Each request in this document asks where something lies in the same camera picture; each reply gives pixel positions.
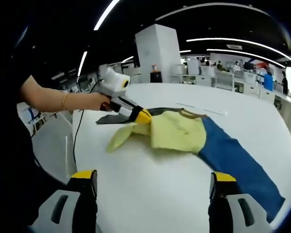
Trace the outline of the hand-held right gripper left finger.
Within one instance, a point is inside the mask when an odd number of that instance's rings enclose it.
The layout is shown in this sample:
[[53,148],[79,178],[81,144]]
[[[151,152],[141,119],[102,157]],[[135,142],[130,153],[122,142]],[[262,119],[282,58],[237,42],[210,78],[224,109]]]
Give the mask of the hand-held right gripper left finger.
[[63,190],[39,208],[32,233],[95,233],[97,231],[97,171],[79,171]]

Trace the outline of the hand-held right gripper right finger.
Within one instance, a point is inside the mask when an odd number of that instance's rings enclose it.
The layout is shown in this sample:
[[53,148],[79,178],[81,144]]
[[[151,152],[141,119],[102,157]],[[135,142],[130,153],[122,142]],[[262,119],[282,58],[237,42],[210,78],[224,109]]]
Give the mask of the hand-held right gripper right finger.
[[208,207],[211,233],[267,233],[266,211],[249,194],[240,191],[229,174],[211,173]]

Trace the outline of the person's left hand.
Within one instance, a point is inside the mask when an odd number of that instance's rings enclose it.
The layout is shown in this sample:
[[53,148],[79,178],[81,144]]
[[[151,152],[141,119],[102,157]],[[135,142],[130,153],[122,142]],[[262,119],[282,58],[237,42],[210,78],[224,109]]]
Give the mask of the person's left hand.
[[110,98],[98,92],[89,94],[89,100],[86,109],[110,112],[112,110]]

